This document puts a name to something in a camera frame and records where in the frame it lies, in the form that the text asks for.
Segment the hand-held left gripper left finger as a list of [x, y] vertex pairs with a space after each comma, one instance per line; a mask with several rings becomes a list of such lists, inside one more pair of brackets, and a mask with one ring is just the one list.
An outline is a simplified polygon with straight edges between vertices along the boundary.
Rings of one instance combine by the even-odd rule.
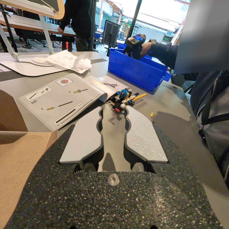
[[83, 161], [102, 149], [102, 119], [103, 108], [97, 107], [76, 122], [59, 160], [60, 164], [83, 164]]

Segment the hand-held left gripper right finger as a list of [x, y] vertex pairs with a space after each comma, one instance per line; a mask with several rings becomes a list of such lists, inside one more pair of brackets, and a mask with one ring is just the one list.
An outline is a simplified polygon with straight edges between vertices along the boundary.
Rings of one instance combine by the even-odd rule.
[[143, 161], [167, 163], [168, 158], [152, 122], [131, 106], [125, 107], [125, 147]]

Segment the partly built lego model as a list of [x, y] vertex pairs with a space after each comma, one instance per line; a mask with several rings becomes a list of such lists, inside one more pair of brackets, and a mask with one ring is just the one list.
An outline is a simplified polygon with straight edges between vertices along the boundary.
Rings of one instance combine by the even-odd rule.
[[143, 101], [143, 97], [147, 94], [133, 94], [131, 89], [123, 89], [117, 91], [114, 96], [109, 99], [109, 103], [112, 105], [112, 109], [117, 113], [125, 114], [125, 108], [127, 106], [133, 107], [135, 104], [138, 104]]

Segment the lego instruction booklet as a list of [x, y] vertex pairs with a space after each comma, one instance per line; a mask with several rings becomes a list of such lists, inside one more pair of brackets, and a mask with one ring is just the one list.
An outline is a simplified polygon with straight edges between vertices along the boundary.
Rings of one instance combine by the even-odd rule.
[[19, 97], [19, 102], [49, 130], [59, 130], [96, 100], [106, 102], [126, 86], [109, 77], [68, 74]]

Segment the person's right forearm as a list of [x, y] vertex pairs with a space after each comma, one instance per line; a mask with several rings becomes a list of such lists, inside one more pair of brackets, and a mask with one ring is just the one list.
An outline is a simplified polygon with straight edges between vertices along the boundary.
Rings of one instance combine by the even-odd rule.
[[175, 69], [179, 44], [172, 45], [172, 43], [161, 44], [156, 42], [150, 49], [151, 56], [158, 59], [165, 66], [170, 69]]

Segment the black monitor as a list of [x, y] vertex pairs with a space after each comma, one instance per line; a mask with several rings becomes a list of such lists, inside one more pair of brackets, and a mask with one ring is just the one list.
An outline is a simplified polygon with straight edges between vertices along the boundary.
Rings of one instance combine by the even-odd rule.
[[102, 37], [102, 44], [108, 45], [109, 47], [115, 47], [119, 31], [119, 24], [106, 20]]

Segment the black pole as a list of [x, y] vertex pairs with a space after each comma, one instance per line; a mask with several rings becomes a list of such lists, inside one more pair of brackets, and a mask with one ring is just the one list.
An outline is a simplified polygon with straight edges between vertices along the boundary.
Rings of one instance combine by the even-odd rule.
[[130, 30], [128, 32], [128, 35], [127, 35], [127, 39], [132, 37], [133, 29], [134, 29], [134, 26], [135, 26], [135, 23], [136, 23], [136, 20], [137, 20], [137, 16], [138, 16], [141, 4], [142, 4], [142, 0], [138, 0], [137, 6], [136, 6], [136, 10], [135, 10], [135, 13], [134, 13], [134, 17], [133, 17], [133, 20], [132, 20], [132, 24], [131, 24]]

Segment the crumpled white paper bag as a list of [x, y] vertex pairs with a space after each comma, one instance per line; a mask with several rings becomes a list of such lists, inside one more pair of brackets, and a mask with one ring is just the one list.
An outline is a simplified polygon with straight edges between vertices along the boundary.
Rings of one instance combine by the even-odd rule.
[[46, 60], [80, 74], [92, 67], [91, 61], [86, 58], [86, 52], [83, 52], [77, 57], [67, 50], [64, 50], [48, 56]]

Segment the brown cardboard box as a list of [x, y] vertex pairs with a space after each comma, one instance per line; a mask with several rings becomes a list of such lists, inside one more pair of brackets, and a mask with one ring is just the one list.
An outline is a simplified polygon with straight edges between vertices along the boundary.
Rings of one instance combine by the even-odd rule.
[[58, 131], [29, 132], [14, 98], [0, 90], [0, 228], [13, 214], [34, 166]]

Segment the person's grey trousers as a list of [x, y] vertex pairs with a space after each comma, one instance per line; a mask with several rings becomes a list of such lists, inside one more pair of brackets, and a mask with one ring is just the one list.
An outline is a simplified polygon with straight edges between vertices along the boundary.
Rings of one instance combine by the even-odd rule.
[[196, 117], [199, 135], [229, 186], [229, 86], [215, 84]]

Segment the person's dark blue jacket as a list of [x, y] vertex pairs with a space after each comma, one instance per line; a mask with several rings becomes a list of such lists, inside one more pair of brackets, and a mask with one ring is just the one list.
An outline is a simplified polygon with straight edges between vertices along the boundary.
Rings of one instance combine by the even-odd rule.
[[229, 120], [229, 71], [199, 73], [190, 98], [193, 113], [200, 124]]

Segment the white lamp base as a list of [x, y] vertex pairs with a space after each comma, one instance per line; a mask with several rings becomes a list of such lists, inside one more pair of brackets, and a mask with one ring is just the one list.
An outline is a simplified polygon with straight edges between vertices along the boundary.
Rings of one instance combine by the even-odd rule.
[[0, 8], [2, 5], [8, 5], [21, 10], [32, 12], [39, 15], [42, 30], [44, 32], [49, 52], [47, 54], [27, 54], [20, 56], [16, 53], [7, 36], [0, 26], [0, 37], [11, 57], [7, 57], [6, 60], [0, 60], [0, 64], [13, 70], [21, 75], [28, 77], [37, 77], [52, 73], [64, 71], [64, 68], [57, 67], [57, 65], [47, 62], [47, 57], [54, 54], [52, 42], [50, 40], [50, 33], [48, 32], [47, 23], [45, 22], [45, 16], [53, 19], [62, 19], [65, 13], [63, 0], [38, 0], [33, 2], [31, 0], [1, 0]]

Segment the black office chair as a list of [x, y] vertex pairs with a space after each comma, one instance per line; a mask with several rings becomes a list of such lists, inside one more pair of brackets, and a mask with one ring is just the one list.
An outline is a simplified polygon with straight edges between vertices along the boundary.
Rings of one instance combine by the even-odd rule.
[[23, 48], [33, 49], [32, 45], [29, 42], [30, 40], [37, 40], [38, 42], [43, 44], [43, 47], [46, 47], [46, 43], [44, 42], [45, 35], [43, 32], [21, 30], [21, 32], [16, 32], [16, 35], [19, 36], [20, 41], [22, 41], [22, 39], [25, 41], [26, 45], [22, 45]]

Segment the wooden table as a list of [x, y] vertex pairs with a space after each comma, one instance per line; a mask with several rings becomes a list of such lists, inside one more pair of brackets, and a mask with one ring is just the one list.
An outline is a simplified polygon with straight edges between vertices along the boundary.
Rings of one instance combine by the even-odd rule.
[[[24, 18], [17, 15], [10, 15], [7, 16], [8, 23], [11, 28], [18, 28], [23, 30], [30, 30], [30, 31], [36, 31], [36, 32], [43, 32], [43, 27], [40, 21]], [[75, 37], [75, 33], [72, 28], [65, 28], [64, 33], [61, 33], [57, 30], [58, 25], [51, 24], [46, 22], [46, 26], [48, 29], [48, 32], [51, 34], [59, 34], [64, 36], [71, 36]]]

